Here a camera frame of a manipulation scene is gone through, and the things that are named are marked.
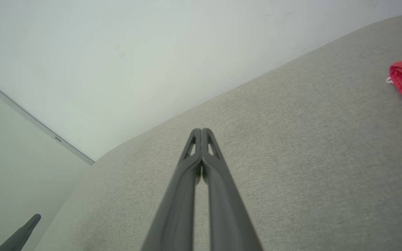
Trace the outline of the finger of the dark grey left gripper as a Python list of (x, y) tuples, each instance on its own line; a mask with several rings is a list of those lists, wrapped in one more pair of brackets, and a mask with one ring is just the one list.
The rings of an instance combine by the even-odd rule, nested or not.
[(38, 213), (32, 216), (26, 224), (0, 245), (0, 251), (21, 251), (40, 219), (41, 215)]

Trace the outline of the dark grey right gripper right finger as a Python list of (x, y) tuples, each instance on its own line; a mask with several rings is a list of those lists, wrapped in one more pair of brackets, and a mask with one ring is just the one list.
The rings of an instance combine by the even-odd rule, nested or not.
[(211, 129), (201, 130), (202, 176), (208, 186), (211, 251), (263, 251)]

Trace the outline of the grey fabric sofa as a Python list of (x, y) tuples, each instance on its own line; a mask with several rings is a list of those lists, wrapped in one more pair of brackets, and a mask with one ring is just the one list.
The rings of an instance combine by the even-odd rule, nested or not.
[(213, 131), (265, 251), (402, 251), (402, 16), (117, 146), (35, 251), (139, 251), (190, 132)]

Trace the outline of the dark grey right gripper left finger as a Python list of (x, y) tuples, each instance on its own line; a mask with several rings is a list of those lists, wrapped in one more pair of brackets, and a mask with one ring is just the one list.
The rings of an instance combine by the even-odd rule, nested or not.
[(201, 178), (201, 129), (192, 130), (141, 251), (193, 251), (195, 188)]

